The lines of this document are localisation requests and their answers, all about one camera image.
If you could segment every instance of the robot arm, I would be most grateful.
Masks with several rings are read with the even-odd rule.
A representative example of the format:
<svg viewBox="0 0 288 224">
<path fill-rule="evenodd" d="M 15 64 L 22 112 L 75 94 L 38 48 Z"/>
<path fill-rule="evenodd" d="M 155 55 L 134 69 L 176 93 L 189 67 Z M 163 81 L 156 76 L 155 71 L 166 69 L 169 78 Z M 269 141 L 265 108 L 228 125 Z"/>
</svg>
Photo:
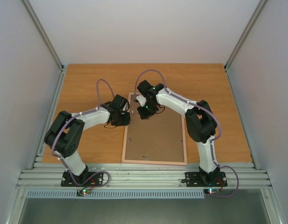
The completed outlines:
<svg viewBox="0 0 288 224">
<path fill-rule="evenodd" d="M 197 142 L 200 155 L 199 170 L 201 179 L 205 185 L 211 182 L 220 172 L 219 168 L 214 164 L 214 162 L 218 162 L 215 158 L 214 145 L 211 143 L 217 124 L 206 112 L 191 105 L 199 105 L 211 112 L 208 103 L 204 100 L 196 102 L 186 99 L 168 88 L 166 91 L 163 84 L 152 86 L 146 80 L 142 81 L 137 89 L 141 93 L 141 95 L 136 97 L 136 101 L 141 105 L 137 109 L 141 119 L 147 119 L 154 115 L 158 111 L 159 105 L 167 106 L 185 117 L 187 131 L 190 137 Z M 213 146 L 214 160 L 212 159 L 211 144 Z"/>
<path fill-rule="evenodd" d="M 129 107 L 128 100 L 116 95 L 112 102 L 102 104 L 99 108 L 91 111 L 79 114 L 62 111 L 57 115 L 44 141 L 52 148 L 53 142 L 64 124 L 72 117 L 76 117 L 66 127 L 68 129 L 67 133 L 61 133 L 54 148 L 54 153 L 63 159 L 66 168 L 73 173 L 78 183 L 83 183 L 88 177 L 88 167 L 81 160 L 77 151 L 82 132 L 104 123 L 111 123 L 113 126 L 128 125 L 130 123 L 130 113 L 127 112 L 129 108 L 123 110 L 126 105 Z"/>
</svg>

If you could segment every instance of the cork board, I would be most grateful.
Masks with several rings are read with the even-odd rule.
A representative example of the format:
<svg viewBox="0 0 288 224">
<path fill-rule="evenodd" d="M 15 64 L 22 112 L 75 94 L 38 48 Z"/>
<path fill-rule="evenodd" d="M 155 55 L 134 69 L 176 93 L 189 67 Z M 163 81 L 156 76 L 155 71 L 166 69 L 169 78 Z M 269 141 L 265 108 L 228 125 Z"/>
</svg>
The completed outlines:
<svg viewBox="0 0 288 224">
<path fill-rule="evenodd" d="M 161 114 L 141 120 L 134 98 L 130 93 L 130 124 L 125 127 L 122 162 L 187 165 L 184 118 L 166 107 Z"/>
</svg>

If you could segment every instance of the orange wooden surface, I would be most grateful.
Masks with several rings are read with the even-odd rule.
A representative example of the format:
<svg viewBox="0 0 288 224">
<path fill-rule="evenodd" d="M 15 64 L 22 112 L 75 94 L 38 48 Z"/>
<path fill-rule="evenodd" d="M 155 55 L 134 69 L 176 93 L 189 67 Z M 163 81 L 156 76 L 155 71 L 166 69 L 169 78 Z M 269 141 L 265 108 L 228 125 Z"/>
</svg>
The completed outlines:
<svg viewBox="0 0 288 224">
<path fill-rule="evenodd" d="M 57 105 L 56 114 L 62 110 L 70 113 L 89 110 L 97 106 L 96 82 L 106 79 L 115 94 L 128 98 L 133 92 L 136 78 L 154 68 L 165 77 L 168 87 L 186 98 L 209 103 L 219 119 L 222 137 L 215 142 L 219 162 L 251 162 L 250 152 L 236 110 L 228 79 L 222 64 L 70 64 Z M 152 85 L 161 82 L 157 73 L 148 72 L 141 80 Z M 102 102 L 112 99 L 106 84 L 100 83 Z M 78 147 L 86 163 L 120 163 L 123 151 L 124 127 L 114 129 L 97 125 L 83 132 Z M 188 162 L 199 162 L 196 143 L 186 134 Z M 59 162 L 46 147 L 44 163 Z"/>
</svg>

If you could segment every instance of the white wall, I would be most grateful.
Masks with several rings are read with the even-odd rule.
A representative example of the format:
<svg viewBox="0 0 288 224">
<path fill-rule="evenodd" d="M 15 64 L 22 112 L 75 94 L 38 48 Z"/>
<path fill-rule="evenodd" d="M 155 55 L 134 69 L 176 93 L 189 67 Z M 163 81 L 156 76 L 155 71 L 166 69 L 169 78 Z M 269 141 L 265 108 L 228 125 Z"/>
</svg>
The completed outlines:
<svg viewBox="0 0 288 224">
<path fill-rule="evenodd" d="M 68 63 L 225 63 L 259 0 L 30 0 Z"/>
<path fill-rule="evenodd" d="M 21 1 L 0 1 L 0 224 L 35 151 L 58 74 Z"/>
<path fill-rule="evenodd" d="M 269 0 L 229 70 L 256 161 L 288 223 L 288 0 Z"/>
</svg>

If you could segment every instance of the gray floor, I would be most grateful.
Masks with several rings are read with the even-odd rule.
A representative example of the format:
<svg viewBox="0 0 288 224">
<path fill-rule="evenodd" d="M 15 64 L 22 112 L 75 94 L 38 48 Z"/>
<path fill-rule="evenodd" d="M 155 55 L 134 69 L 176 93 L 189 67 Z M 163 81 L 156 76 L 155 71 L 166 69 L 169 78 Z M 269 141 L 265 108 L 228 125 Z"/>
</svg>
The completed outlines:
<svg viewBox="0 0 288 224">
<path fill-rule="evenodd" d="M 266 224 L 259 190 L 231 198 L 27 199 L 20 224 Z"/>
</svg>

